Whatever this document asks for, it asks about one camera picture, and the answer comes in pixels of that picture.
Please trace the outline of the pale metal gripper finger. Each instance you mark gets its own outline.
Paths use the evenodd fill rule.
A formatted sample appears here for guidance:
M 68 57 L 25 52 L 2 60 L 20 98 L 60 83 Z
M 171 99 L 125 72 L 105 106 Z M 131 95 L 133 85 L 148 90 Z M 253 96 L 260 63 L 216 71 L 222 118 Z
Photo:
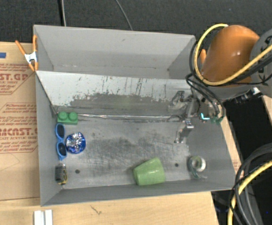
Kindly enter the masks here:
M 194 125 L 191 120 L 183 120 L 178 126 L 175 143 L 186 143 L 187 137 L 193 131 Z
M 185 95 L 185 91 L 179 90 L 170 102 L 170 113 L 182 113 L 186 111 L 189 105 L 189 99 Z

